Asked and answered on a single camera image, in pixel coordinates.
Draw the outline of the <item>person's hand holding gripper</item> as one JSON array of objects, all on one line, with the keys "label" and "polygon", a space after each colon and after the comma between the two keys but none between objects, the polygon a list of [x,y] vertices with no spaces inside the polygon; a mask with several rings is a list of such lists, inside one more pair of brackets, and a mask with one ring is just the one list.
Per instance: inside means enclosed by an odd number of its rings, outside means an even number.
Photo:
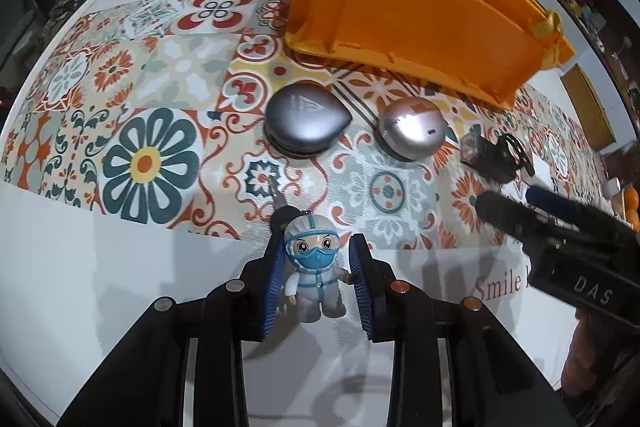
[{"label": "person's hand holding gripper", "polygon": [[577,309],[560,392],[569,403],[639,399],[639,331]]}]

